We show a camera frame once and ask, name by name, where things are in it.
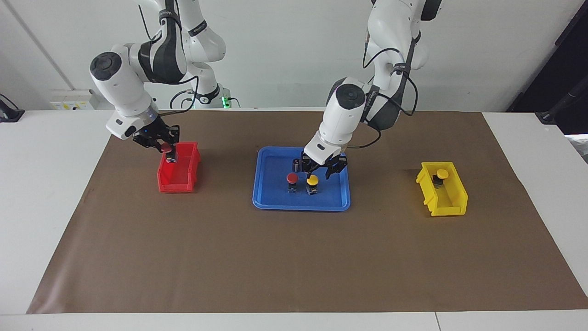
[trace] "blue tray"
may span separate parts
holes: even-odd
[[[264,147],[259,151],[253,204],[259,209],[346,211],[351,206],[347,168],[325,179],[325,168],[314,172],[319,177],[319,192],[309,196],[306,176],[299,173],[298,191],[288,192],[286,176],[292,172],[292,160],[300,158],[302,148]]]

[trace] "white wall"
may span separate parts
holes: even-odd
[[[113,44],[146,40],[131,0],[0,0],[4,18],[9,14],[2,1],[14,6],[75,88],[95,88],[88,74],[95,55]],[[505,110],[548,59],[582,2],[444,0],[438,17],[422,26],[431,57],[414,73],[419,109]],[[369,0],[201,0],[201,5],[228,46],[225,59],[212,64],[217,79],[244,107],[324,105],[334,81],[345,76],[367,81],[373,74],[361,69]],[[156,17],[146,10],[152,33]],[[43,91],[63,88],[64,81],[51,74],[30,41],[6,47],[26,39],[14,20],[2,29],[0,91],[14,90],[5,82],[11,67],[10,76],[21,76],[16,85],[37,91],[36,102],[17,93],[15,101],[38,107]],[[32,69],[38,66],[45,81]],[[180,90],[154,84],[147,89],[162,108]]]

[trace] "yellow bin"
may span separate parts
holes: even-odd
[[[457,175],[453,162],[423,162],[416,182],[425,196],[431,216],[461,216],[466,213],[467,193]],[[433,184],[433,176],[443,179],[442,185]]]

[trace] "green light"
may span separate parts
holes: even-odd
[[[222,97],[222,105],[225,109],[230,108],[230,100],[229,98]]]

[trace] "red button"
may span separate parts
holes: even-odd
[[[286,180],[288,181],[289,184],[296,184],[296,183],[298,183],[298,175],[295,173],[290,173],[286,177]]]

